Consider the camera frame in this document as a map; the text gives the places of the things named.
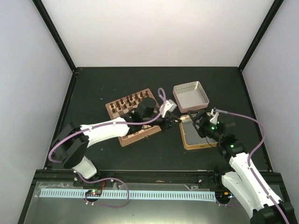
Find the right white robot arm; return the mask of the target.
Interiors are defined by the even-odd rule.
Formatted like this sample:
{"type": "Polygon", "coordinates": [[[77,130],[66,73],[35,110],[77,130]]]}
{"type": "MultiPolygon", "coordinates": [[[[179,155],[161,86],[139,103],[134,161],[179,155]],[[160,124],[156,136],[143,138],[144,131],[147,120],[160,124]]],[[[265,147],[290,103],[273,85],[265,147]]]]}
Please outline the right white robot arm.
{"type": "Polygon", "coordinates": [[[246,210],[252,224],[295,224],[294,208],[283,201],[255,167],[245,146],[236,138],[235,113],[214,108],[188,111],[197,134],[217,142],[219,153],[229,167],[217,171],[212,181],[227,188],[246,210]]]}

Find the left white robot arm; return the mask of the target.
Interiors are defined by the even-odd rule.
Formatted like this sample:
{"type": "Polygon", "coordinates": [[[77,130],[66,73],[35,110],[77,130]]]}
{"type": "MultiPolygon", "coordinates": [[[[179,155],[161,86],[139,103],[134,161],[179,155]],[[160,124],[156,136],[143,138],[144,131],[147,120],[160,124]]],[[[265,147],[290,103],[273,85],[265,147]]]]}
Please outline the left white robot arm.
{"type": "Polygon", "coordinates": [[[158,126],[161,130],[166,130],[181,122],[172,114],[176,106],[172,100],[165,100],[157,107],[155,99],[147,97],[127,113],[110,121],[78,127],[69,123],[53,141],[48,159],[61,163],[65,169],[73,169],[81,174],[89,186],[96,186],[100,182],[100,174],[93,162],[86,157],[87,148],[108,139],[128,137],[140,132],[143,126],[158,126]]]}

